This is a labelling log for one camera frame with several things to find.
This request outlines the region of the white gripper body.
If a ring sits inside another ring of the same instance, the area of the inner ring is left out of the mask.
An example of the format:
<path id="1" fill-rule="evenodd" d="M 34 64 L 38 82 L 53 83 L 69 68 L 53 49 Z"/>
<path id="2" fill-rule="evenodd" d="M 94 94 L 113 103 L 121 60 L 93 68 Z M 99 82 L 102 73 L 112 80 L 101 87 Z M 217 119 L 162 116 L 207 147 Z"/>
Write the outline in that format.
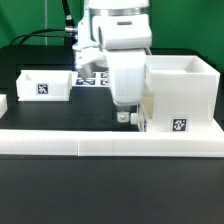
<path id="1" fill-rule="evenodd" d="M 137 105 L 144 87 L 145 51 L 107 51 L 105 56 L 113 102 L 117 106 Z"/>

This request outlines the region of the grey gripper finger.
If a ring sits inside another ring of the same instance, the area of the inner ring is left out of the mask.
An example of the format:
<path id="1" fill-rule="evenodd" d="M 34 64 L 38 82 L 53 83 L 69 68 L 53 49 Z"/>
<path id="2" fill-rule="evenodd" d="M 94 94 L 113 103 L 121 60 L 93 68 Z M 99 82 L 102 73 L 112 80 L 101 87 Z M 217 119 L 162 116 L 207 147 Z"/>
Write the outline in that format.
<path id="1" fill-rule="evenodd" d="M 117 121 L 119 123 L 127 123 L 130 121 L 130 106 L 118 106 L 117 107 Z"/>

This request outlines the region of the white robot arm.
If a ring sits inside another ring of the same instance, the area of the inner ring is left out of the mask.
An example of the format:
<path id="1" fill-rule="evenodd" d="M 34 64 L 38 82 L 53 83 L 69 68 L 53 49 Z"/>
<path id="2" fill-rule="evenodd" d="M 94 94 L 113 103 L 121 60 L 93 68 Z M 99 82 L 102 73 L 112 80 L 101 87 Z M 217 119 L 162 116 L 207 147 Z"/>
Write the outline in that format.
<path id="1" fill-rule="evenodd" d="M 152 45 L 150 0 L 84 0 L 78 23 L 75 69 L 88 79 L 97 69 L 109 76 L 117 121 L 130 120 L 131 108 L 141 102 L 146 56 Z"/>

